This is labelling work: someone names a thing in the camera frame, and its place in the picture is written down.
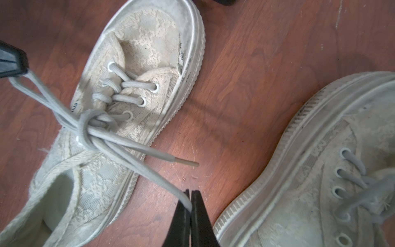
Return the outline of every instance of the white rubber sole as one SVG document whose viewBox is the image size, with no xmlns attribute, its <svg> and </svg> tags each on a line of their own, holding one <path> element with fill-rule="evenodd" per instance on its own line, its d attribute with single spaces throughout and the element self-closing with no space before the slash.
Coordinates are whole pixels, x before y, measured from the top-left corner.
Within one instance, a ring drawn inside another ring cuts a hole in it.
<svg viewBox="0 0 395 247">
<path fill-rule="evenodd" d="M 352 105 L 395 85 L 395 73 L 349 75 L 327 85 L 293 117 L 262 174 L 222 212 L 214 224 L 221 246 L 244 246 L 262 224 L 311 150 Z"/>
</svg>

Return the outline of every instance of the hardwood floor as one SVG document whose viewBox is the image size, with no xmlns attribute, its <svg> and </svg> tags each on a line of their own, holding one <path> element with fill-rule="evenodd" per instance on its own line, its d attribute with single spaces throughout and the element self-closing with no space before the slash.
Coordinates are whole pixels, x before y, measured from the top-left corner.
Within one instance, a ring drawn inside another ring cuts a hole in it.
<svg viewBox="0 0 395 247">
<path fill-rule="evenodd" d="M 3 0 L 0 40 L 69 104 L 100 32 L 125 0 Z M 202 192 L 211 222 L 268 163 L 297 110 L 328 83 L 395 71 L 392 0 L 196 0 L 205 58 L 191 95 L 153 144 L 199 168 L 146 163 Z M 51 111 L 0 80 L 0 229 L 21 210 L 60 126 Z M 161 246 L 176 198 L 140 177 L 129 205 L 87 246 Z M 395 218 L 383 229 L 395 246 Z"/>
</svg>

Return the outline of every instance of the sneaker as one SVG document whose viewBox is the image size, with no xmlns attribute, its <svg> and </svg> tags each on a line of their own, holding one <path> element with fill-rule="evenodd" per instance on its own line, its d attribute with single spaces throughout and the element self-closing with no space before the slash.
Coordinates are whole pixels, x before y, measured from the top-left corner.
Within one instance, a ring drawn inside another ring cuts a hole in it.
<svg viewBox="0 0 395 247">
<path fill-rule="evenodd" d="M 387 246 L 395 212 L 395 73 L 354 74 L 295 115 L 263 173 L 220 215 L 221 246 Z"/>
<path fill-rule="evenodd" d="M 204 47 L 203 22 L 191 0 L 129 0 L 99 37 L 71 111 L 32 71 L 24 76 L 42 95 L 10 77 L 53 110 L 63 128 L 30 184 L 29 200 L 0 233 L 0 246 L 88 243 L 121 214 L 139 174 L 191 209 L 183 192 L 142 160 L 147 154 L 197 165 L 149 146 L 191 92 Z"/>
</svg>

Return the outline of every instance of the shoelace aglet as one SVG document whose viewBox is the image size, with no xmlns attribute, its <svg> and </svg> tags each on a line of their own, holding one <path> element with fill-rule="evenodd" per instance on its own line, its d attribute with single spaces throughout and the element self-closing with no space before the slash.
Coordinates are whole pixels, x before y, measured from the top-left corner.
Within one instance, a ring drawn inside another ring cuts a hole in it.
<svg viewBox="0 0 395 247">
<path fill-rule="evenodd" d="M 198 167 L 200 166 L 199 163 L 194 162 L 194 161 L 190 161 L 190 160 L 185 160 L 185 159 L 181 159 L 181 158 L 174 158 L 174 162 L 176 163 L 180 163 L 180 164 L 184 164 L 184 165 L 188 165 L 188 166 L 193 166 L 193 167 Z"/>
</svg>

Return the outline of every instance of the shoe upper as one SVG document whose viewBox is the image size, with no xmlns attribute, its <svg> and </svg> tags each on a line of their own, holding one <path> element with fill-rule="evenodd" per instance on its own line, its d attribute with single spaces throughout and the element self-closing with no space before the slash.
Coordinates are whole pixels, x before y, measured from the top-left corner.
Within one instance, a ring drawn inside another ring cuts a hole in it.
<svg viewBox="0 0 395 247">
<path fill-rule="evenodd" d="M 369 187 L 394 173 L 394 104 L 394 91 L 388 90 L 347 109 L 317 140 L 288 190 L 245 246 L 387 246 L 375 221 L 386 212 L 393 189 L 377 191 L 377 196 L 352 207 L 346 220 L 336 212 L 346 199 L 364 191 L 350 179 L 370 181 Z M 363 162 L 366 175 L 341 155 L 344 149 Z M 339 176 L 339 169 L 349 179 Z"/>
<path fill-rule="evenodd" d="M 131 112 L 132 120 L 119 123 L 117 134 L 150 145 L 169 111 L 177 107 L 175 102 L 180 104 L 180 92 L 191 87 L 185 80 L 196 37 L 195 29 L 186 28 L 194 21 L 186 2 L 126 3 L 99 38 L 71 102 L 72 111 Z M 136 81 L 155 83 L 158 90 L 128 87 L 117 92 L 124 80 L 109 69 L 110 63 L 138 75 Z M 115 86 L 104 84 L 109 80 Z M 95 97 L 96 92 L 104 96 Z M 105 101 L 114 94 L 143 97 L 146 105 Z M 129 151 L 143 159 L 142 153 Z M 27 204 L 0 234 L 0 246 L 86 244 L 118 216 L 137 176 L 102 153 L 86 150 L 73 133 L 61 129 L 31 182 Z"/>
</svg>

